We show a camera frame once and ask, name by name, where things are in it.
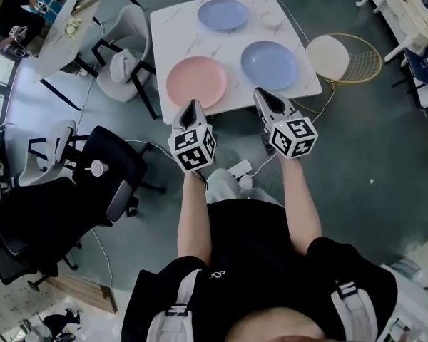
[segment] gray floor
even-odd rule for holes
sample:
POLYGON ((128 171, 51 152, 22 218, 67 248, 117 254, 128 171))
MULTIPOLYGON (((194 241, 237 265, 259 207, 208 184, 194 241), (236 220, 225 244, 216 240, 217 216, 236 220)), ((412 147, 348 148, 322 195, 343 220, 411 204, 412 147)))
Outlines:
MULTIPOLYGON (((139 0, 147 12, 183 0, 139 0)), ((372 43, 384 56, 393 43, 370 6, 361 10, 356 0, 283 0, 309 39, 324 33, 350 33, 372 43)), ((105 0, 97 17, 108 28, 126 0, 105 0)), ((86 39, 86 52, 99 36, 93 26, 86 39)), ((84 57, 89 61, 91 55, 84 57)), ((8 132, 11 171, 24 167, 26 141, 44 136, 58 119, 79 119, 39 83, 31 83, 31 67, 26 60, 19 70, 8 121, 15 123, 8 132)), ((317 121, 320 139, 310 156, 302 160, 312 195, 322 219, 325 234, 350 242, 375 263, 388 262, 413 244, 428 239, 428 110, 415 108, 406 85, 395 89, 399 80, 398 62, 385 66, 370 83, 344 86, 317 121)), ((89 77, 57 73, 50 81, 76 104, 86 101, 89 77)), ((158 94, 147 88, 156 111, 158 94)), ((301 99, 305 105, 321 109, 330 90, 314 98, 301 99)), ((166 147, 170 127, 162 120, 151 120, 144 104, 128 104, 107 98, 93 84, 78 133, 87 134, 102 125, 124 139, 150 140, 166 147)), ((262 125, 247 110, 219 115, 214 123, 218 135, 216 166, 230 167, 245 158, 253 168, 266 160, 260 144, 262 125)), ((98 228, 111 261, 113 285, 130 291, 141 269, 158 271, 176 256, 176 231, 180 210, 182 173, 158 151, 146 154, 149 170, 145 181, 166 186, 166 195, 138 190, 140 214, 120 219, 112 228, 98 228)), ((263 168, 255 186, 283 201, 281 171, 277 160, 263 168)), ((106 260, 92 232, 76 251, 78 273, 109 283, 106 260)))

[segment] person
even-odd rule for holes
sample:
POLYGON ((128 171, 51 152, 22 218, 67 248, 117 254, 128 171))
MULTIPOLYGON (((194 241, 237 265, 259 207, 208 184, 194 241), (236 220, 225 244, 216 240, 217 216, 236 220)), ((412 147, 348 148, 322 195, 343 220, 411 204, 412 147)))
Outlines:
POLYGON ((185 175, 179 257, 158 274, 139 273, 122 342, 379 337, 397 302, 393 275, 323 237, 300 161, 278 156, 285 207, 263 190, 238 189, 224 170, 206 194, 199 176, 185 175))
POLYGON ((37 0, 0 0, 0 50, 14 42, 9 35, 14 26, 27 27, 26 37, 19 44, 30 51, 34 51, 34 48, 28 45, 39 34, 47 35, 50 24, 41 15, 22 7, 29 5, 35 9, 37 3, 37 0))
POLYGON ((26 342, 39 341, 55 341, 57 336, 62 333, 67 324, 81 324, 79 311, 75 316, 75 312, 71 309, 65 309, 66 314, 52 314, 43 319, 43 323, 32 326, 27 320, 24 320, 25 327, 30 331, 26 336, 26 342))

